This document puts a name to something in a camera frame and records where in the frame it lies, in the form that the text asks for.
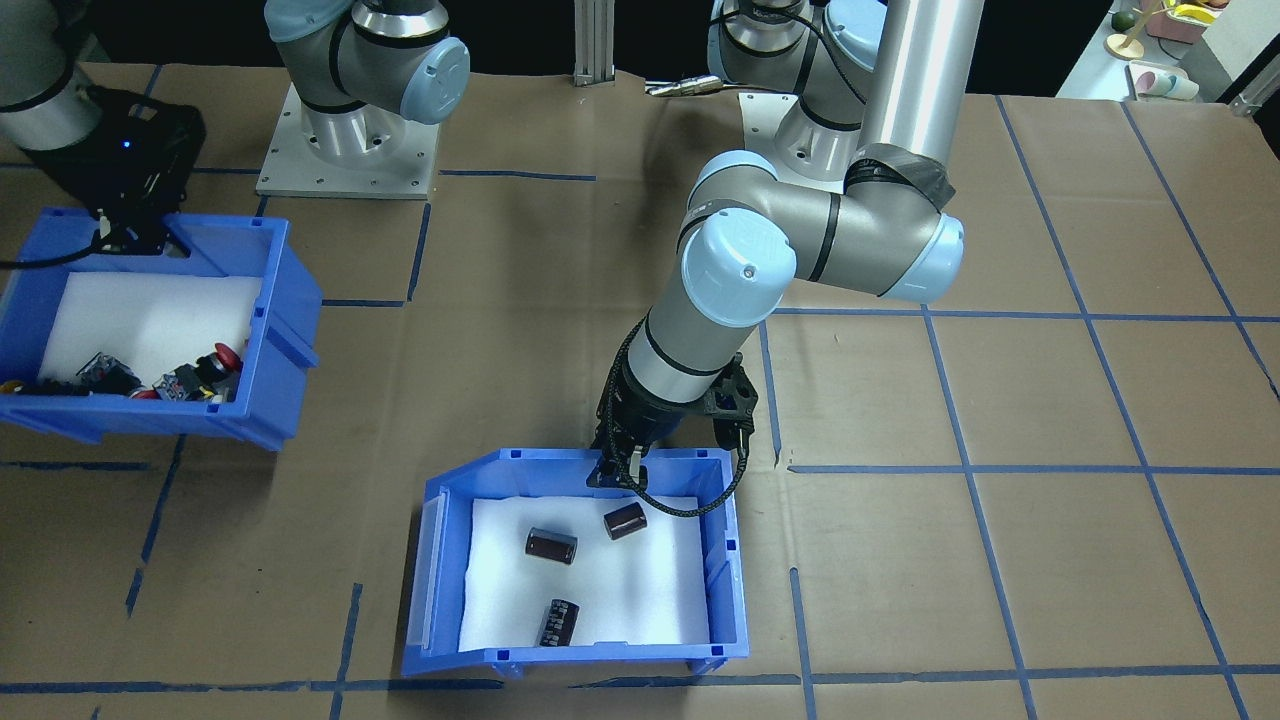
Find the light blue joint cap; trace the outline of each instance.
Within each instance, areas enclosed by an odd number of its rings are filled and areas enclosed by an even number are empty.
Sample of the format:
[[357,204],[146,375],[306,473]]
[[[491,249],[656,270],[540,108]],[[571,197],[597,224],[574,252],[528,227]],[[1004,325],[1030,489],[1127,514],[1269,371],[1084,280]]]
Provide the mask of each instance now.
[[401,117],[422,124],[444,122],[453,113],[471,77],[471,53],[457,37],[445,37],[413,70],[401,99]]
[[[712,5],[712,19],[724,14],[724,0],[716,0]],[[724,69],[724,59],[719,54],[721,23],[714,23],[707,28],[707,69],[724,82],[730,82],[728,70]]]
[[769,316],[796,274],[787,236],[768,218],[742,208],[707,218],[680,258],[685,292],[698,311],[727,328]]
[[836,33],[836,44],[867,72],[876,69],[887,12],[878,0],[832,0],[827,5],[827,27]]
[[960,272],[964,259],[964,225],[951,215],[942,214],[938,229],[916,256],[915,263],[902,273],[893,287],[881,297],[910,302],[933,302],[942,297]]
[[262,17],[271,42],[293,42],[317,32],[351,9],[352,0],[266,0]]
[[773,164],[765,160],[763,156],[751,152],[750,150],[728,150],[721,152],[719,155],[712,158],[705,165],[703,165],[703,172],[698,173],[698,182],[694,183],[694,190],[689,191],[689,201],[692,201],[694,193],[698,192],[698,187],[703,184],[703,181],[714,176],[716,173],[735,168],[737,165],[750,165],[753,168],[760,168],[762,170],[773,176],[773,179],[778,179],[778,170],[773,168]]

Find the white cup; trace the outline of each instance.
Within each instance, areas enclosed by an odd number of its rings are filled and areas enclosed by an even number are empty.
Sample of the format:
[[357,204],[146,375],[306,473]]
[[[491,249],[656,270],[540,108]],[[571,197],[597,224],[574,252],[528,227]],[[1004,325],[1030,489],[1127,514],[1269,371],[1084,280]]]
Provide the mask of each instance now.
[[1164,70],[1147,70],[1134,81],[1138,95],[1169,97],[1170,100],[1194,100],[1199,85],[1181,76]]

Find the blue plastic bin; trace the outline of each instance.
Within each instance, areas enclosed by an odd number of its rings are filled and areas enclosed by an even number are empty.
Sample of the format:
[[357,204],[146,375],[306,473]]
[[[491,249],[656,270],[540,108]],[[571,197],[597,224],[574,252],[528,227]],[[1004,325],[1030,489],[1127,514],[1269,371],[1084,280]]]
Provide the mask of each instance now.
[[[109,395],[0,395],[0,420],[82,442],[100,442],[102,433],[191,433],[233,437],[280,450],[293,437],[306,372],[317,363],[312,345],[320,318],[320,287],[285,245],[288,222],[187,214],[172,215],[168,222],[191,249],[191,258],[90,255],[68,265],[15,272],[0,301],[0,382],[37,379],[70,273],[259,277],[262,290],[253,304],[236,400],[206,404]],[[73,252],[90,243],[95,229],[97,222],[83,210],[46,209],[18,258]],[[92,355],[92,348],[87,355]]]
[[[567,647],[493,647],[458,652],[466,571],[471,552],[471,501],[507,497],[634,498],[626,491],[590,488],[586,477],[599,452],[586,450],[499,450],[426,483],[417,565],[401,671],[408,675],[465,666],[493,666],[520,678],[525,667],[561,662],[687,662],[694,674],[746,657],[746,601],[733,498],[701,524],[707,582],[707,644],[598,643]],[[733,479],[723,450],[654,450],[645,459],[649,492],[695,496],[710,502]]]

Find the metal mounting plate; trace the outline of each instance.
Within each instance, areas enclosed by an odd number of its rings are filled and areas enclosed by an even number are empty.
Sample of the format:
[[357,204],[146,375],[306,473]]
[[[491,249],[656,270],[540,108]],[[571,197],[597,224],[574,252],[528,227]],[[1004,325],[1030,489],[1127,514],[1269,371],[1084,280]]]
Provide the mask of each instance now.
[[439,145],[439,126],[406,122],[406,138],[379,164],[343,168],[320,159],[302,131],[302,102],[289,86],[271,146],[257,177],[257,193],[288,197],[428,200]]

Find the black cable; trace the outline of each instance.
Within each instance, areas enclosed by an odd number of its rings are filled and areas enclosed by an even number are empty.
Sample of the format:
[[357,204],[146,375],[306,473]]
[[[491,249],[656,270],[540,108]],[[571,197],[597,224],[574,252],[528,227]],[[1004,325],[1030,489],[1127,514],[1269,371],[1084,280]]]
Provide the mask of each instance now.
[[101,250],[100,243],[90,245],[70,252],[61,255],[59,258],[45,258],[44,260],[0,260],[0,270],[38,270],[41,268],[55,268],[58,265],[65,265],[67,263],[74,263],[81,258],[88,258],[90,255]]
[[[818,37],[818,41],[822,42],[822,47],[827,51],[827,56],[831,58],[831,64],[836,68],[836,74],[838,74],[840,79],[842,79],[845,82],[845,87],[847,87],[850,90],[850,92],[854,94],[854,97],[856,97],[859,102],[861,102],[863,105],[867,104],[867,97],[861,92],[858,92],[858,88],[854,87],[854,81],[849,79],[849,76],[845,74],[845,69],[840,67],[840,61],[836,59],[836,55],[837,55],[838,50],[836,50],[835,47],[832,47],[831,38],[827,37],[822,31],[819,31],[818,26],[815,26],[810,20],[806,20],[805,18],[797,15],[796,13],[791,13],[791,12],[787,12],[787,10],[778,10],[776,8],[763,8],[763,6],[759,6],[759,5],[755,6],[755,10],[759,12],[759,13],[764,13],[767,15],[778,15],[778,17],[782,17],[782,18],[787,18],[790,20],[795,20],[795,22],[803,24],[805,28],[808,28],[809,32],[814,33]],[[742,14],[741,10],[733,10],[731,13],[724,13],[723,15],[719,15],[717,18],[712,18],[710,24],[713,24],[713,26],[714,24],[722,24],[722,23],[724,23],[724,22],[727,22],[727,20],[730,20],[730,19],[732,19],[732,18],[740,15],[740,14]]]
[[742,438],[742,446],[739,447],[737,450],[737,466],[733,469],[732,482],[730,482],[730,484],[724,488],[724,492],[722,492],[719,497],[717,497],[716,500],[710,501],[707,505],[703,505],[701,507],[698,507],[696,510],[678,510],[676,507],[671,507],[669,505],[664,505],[663,502],[658,501],[648,492],[645,492],[643,487],[640,487],[640,483],[635,478],[632,478],[631,473],[627,470],[628,459],[622,457],[621,454],[618,452],[618,445],[617,441],[614,439],[617,425],[613,423],[613,397],[617,393],[618,373],[622,369],[622,363],[626,361],[627,350],[631,347],[631,341],[635,340],[636,333],[640,332],[641,327],[644,327],[643,319],[639,323],[636,323],[636,327],[631,328],[631,332],[627,333],[626,340],[622,341],[622,346],[618,347],[617,355],[613,356],[613,365],[609,366],[609,379],[605,382],[604,386],[604,413],[600,419],[604,421],[604,432],[605,436],[608,436],[607,442],[608,442],[609,461],[612,461],[617,466],[618,487],[630,489],[631,492],[636,493],[636,496],[640,497],[640,500],[648,502],[650,506],[666,512],[667,515],[675,515],[676,518],[700,518],[703,515],[707,515],[712,510],[716,510],[721,505],[724,505],[724,502],[728,501],[730,496],[733,495],[733,491],[737,489],[737,484],[742,480],[742,475],[746,473],[746,459],[748,455],[750,454],[750,448],[746,443],[746,438]]
[[1169,49],[1165,47],[1165,38],[1164,37],[1156,37],[1156,42],[1160,45],[1160,49],[1165,51],[1165,55],[1169,55],[1175,61],[1180,63],[1183,60],[1183,58],[1187,56],[1187,51],[1183,51],[1181,55],[1174,55],[1172,53],[1170,53]]

